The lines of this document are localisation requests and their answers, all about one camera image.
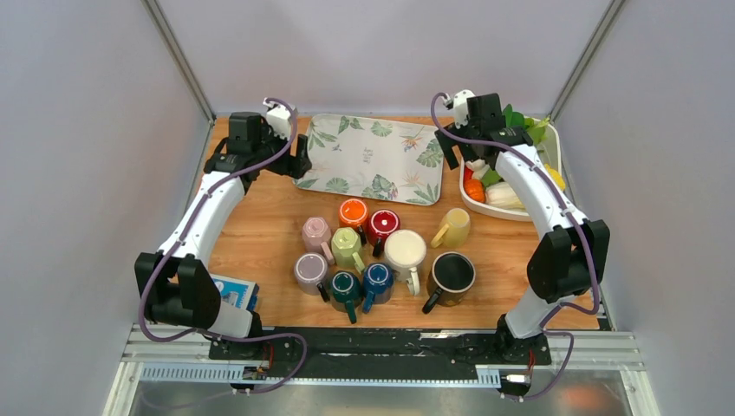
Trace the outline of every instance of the black mug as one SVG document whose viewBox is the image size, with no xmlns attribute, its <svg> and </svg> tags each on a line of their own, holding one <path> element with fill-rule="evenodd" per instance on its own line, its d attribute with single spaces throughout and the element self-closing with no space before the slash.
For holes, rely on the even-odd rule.
<svg viewBox="0 0 735 416">
<path fill-rule="evenodd" d="M 421 311 L 428 314 L 437 303 L 441 306 L 458 304 L 474 283 L 475 266 L 469 258 L 454 251 L 440 254 L 429 273 L 426 282 L 429 300 Z"/>
</svg>

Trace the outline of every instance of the red wire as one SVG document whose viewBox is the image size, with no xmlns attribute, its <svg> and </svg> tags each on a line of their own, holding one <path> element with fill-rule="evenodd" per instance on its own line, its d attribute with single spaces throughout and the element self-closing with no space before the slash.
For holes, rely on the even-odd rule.
<svg viewBox="0 0 735 416">
<path fill-rule="evenodd" d="M 536 356 L 533 354 L 533 350 L 529 349 L 529 365 L 525 373 L 530 374 L 533 370 L 533 366 L 536 365 Z"/>
</svg>

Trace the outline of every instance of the tray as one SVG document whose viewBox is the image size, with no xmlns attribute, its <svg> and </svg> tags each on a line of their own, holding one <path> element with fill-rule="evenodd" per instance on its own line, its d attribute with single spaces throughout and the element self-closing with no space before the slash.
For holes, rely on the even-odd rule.
<svg viewBox="0 0 735 416">
<path fill-rule="evenodd" d="M 441 193 L 444 154 L 435 127 L 339 114 L 318 114 L 306 134 L 312 168 L 294 184 L 415 205 Z"/>
</svg>

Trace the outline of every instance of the red cup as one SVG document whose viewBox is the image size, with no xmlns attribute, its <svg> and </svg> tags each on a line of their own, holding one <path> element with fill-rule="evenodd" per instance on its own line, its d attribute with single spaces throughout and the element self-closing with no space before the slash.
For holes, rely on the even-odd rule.
<svg viewBox="0 0 735 416">
<path fill-rule="evenodd" d="M 400 230 L 398 215 L 390 210 L 373 212 L 367 221 L 367 240 L 373 245 L 373 257 L 379 257 L 383 252 L 386 238 Z"/>
</svg>

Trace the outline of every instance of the pink mug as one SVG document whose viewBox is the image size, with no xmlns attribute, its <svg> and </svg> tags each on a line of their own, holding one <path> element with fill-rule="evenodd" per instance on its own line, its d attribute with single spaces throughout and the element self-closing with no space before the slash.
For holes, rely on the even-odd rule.
<svg viewBox="0 0 735 416">
<path fill-rule="evenodd" d="M 329 264 L 335 263 L 335 256 L 329 248 L 332 239 L 332 230 L 329 229 L 327 221 L 322 217 L 312 217 L 306 220 L 301 229 L 301 237 L 306 251 L 310 253 L 322 253 Z"/>
</svg>

